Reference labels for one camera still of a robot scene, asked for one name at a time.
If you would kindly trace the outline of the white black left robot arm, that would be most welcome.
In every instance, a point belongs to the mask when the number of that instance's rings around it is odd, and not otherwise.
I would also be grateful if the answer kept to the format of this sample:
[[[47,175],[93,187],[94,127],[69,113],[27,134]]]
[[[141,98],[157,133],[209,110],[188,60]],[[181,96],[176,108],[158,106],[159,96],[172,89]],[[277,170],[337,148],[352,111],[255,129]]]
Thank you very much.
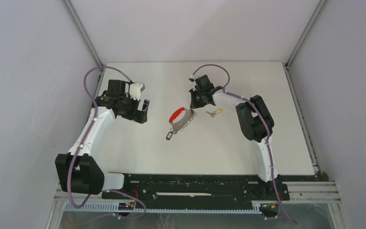
[[[124,174],[106,172],[95,161],[105,134],[117,117],[140,124],[147,122],[149,100],[141,93],[145,85],[141,82],[109,80],[107,90],[95,98],[88,121],[75,144],[66,154],[58,154],[55,166],[62,191],[98,195],[113,189],[119,198],[127,198],[132,186],[124,181]]]

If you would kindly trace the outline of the red-handled metal key holder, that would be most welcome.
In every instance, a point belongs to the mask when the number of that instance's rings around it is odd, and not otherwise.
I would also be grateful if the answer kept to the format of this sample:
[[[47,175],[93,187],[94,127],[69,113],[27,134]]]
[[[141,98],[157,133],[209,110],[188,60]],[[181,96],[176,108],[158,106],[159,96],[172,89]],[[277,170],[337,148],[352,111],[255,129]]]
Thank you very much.
[[[178,108],[168,120],[168,123],[171,125],[168,135],[175,135],[182,131],[196,116],[197,113],[193,109]]]

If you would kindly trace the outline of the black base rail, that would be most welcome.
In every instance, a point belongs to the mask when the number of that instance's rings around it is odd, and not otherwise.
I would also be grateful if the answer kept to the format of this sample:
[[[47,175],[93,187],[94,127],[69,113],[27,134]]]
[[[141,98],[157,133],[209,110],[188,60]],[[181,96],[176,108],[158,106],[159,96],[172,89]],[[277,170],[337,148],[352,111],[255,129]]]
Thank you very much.
[[[251,210],[255,201],[290,199],[287,185],[275,181],[265,184],[257,175],[127,174],[121,192],[153,210]]]

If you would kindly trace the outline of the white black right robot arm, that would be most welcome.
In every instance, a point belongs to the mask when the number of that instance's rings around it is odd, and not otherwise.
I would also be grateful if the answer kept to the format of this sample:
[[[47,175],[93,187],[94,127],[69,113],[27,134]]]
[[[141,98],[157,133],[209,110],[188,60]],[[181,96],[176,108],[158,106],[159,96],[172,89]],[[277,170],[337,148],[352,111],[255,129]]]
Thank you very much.
[[[245,98],[225,91],[222,86],[215,87],[207,75],[192,75],[189,80],[193,83],[190,89],[192,109],[211,104],[236,111],[242,134],[251,141],[256,151],[258,177],[264,182],[258,186],[258,193],[263,199],[271,199],[277,194],[277,187],[272,181],[279,173],[274,166],[271,147],[275,124],[263,98],[259,95]]]

